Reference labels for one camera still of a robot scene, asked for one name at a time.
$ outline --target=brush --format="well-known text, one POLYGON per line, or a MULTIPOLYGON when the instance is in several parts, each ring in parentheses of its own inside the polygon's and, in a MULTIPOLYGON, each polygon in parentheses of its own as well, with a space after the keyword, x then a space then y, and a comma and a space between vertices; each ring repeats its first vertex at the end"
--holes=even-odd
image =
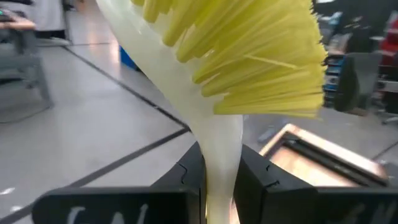
POLYGON ((311 0, 97 2, 199 142, 208 223, 229 223, 242 114, 311 118, 322 104, 326 52, 311 0))

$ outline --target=yellow bristles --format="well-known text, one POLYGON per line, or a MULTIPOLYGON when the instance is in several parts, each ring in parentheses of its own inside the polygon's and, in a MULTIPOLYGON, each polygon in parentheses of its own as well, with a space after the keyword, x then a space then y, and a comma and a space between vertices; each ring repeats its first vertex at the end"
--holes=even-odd
POLYGON ((224 96, 216 114, 315 116, 326 51, 311 0, 132 1, 148 22, 171 14, 163 43, 180 63, 201 59, 192 82, 224 96))

